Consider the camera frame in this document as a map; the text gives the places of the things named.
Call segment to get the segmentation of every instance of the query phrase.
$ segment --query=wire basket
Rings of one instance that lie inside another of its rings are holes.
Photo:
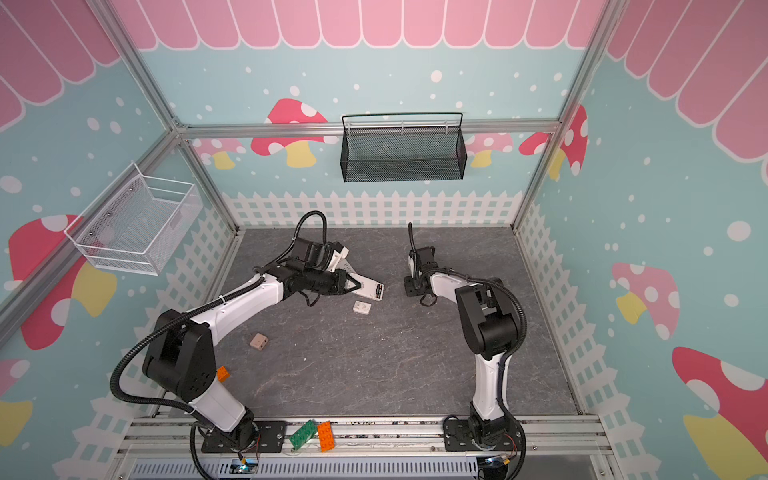
[[[203,209],[203,201],[195,184],[148,177],[136,170],[88,222],[82,222],[85,212],[104,193],[65,233],[96,268],[159,275]]]
[[[462,119],[453,112],[343,116],[344,181],[463,179],[467,150]]]

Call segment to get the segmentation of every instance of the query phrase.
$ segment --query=orange lego brick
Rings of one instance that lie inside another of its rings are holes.
[[[219,382],[223,382],[224,380],[230,378],[230,373],[227,371],[227,369],[220,366],[219,369],[216,371],[216,378],[219,379]]]
[[[317,436],[320,437],[320,451],[328,452],[336,446],[333,441],[333,432],[331,431],[331,422],[321,423],[317,426]]]

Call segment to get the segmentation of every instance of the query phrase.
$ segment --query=gray tabletop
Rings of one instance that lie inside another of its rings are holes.
[[[292,230],[247,230],[224,291],[252,277],[283,251]],[[319,241],[320,230],[302,236]],[[349,248],[357,273],[384,283],[383,300],[325,296],[312,308],[300,295],[239,326],[216,347],[227,388],[257,416],[444,415],[469,413],[475,358],[466,346],[454,303],[431,308],[408,298],[408,234],[403,228],[332,228],[329,241]],[[573,414],[576,408],[515,239],[508,228],[417,228],[417,247],[434,246],[440,266],[497,276],[519,298],[528,337],[508,371],[515,414]],[[353,312],[356,300],[372,304]],[[249,346],[262,333],[263,351]]]

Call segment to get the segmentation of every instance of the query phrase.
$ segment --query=white picket fence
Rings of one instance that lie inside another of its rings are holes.
[[[335,192],[323,197],[301,193],[298,197],[285,194],[278,197],[270,193],[261,197],[238,194],[224,200],[237,222],[244,227],[292,227],[310,210],[320,210],[328,217],[329,225],[344,227],[399,227],[413,222],[415,225],[503,227],[512,223],[523,200],[523,193],[510,197],[506,192],[494,197],[491,192],[479,196],[475,192],[452,196],[429,192],[417,197],[413,192],[400,196],[397,192],[386,197],[379,192],[374,197],[363,192],[355,197],[347,192],[340,197]],[[307,225],[319,225],[319,220],[308,220]]]
[[[578,302],[578,287],[568,282],[570,270],[563,269],[563,256],[556,254],[557,242],[550,240],[549,231],[540,205],[533,203],[520,227],[523,254],[533,268],[537,290],[543,293],[541,308],[564,354],[565,366],[577,379],[577,394],[586,403],[588,413],[601,417],[624,477],[641,480],[650,476],[657,480],[661,462],[643,448],[645,428],[630,419],[630,397],[616,388],[617,370],[605,363],[605,345],[594,340],[596,326],[584,316],[587,306]]]
[[[134,328],[136,339],[143,339],[154,328],[159,315],[174,309],[180,312],[203,302],[207,285],[212,282],[213,271],[221,260],[230,231],[215,210],[205,210],[205,218],[197,220],[199,229],[192,234],[192,243],[184,244],[184,258],[175,257],[176,273],[166,273],[168,285],[157,290],[158,303],[146,308],[147,324]],[[126,368],[121,386],[139,396],[157,396],[160,386],[141,373],[144,355],[137,355]],[[131,420],[147,414],[151,406],[139,406],[117,400],[111,393],[91,400],[95,412],[89,425],[72,431],[78,446],[72,457],[53,464],[60,480],[103,478],[114,454],[127,433]]]

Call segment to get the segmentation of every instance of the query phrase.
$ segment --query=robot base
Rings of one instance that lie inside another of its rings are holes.
[[[469,425],[469,419],[448,419],[443,422],[443,438],[445,440],[445,450],[447,452],[511,452],[520,449],[521,433],[515,430],[507,432],[507,435],[515,439],[516,447],[512,445],[506,435],[493,448],[480,448],[475,443],[475,436],[472,433],[472,427]]]
[[[280,453],[283,451],[283,441],[286,436],[287,422],[255,422],[259,427],[259,453]],[[232,449],[221,443],[215,435],[204,437],[203,453],[232,453]],[[256,445],[243,453],[254,453]]]

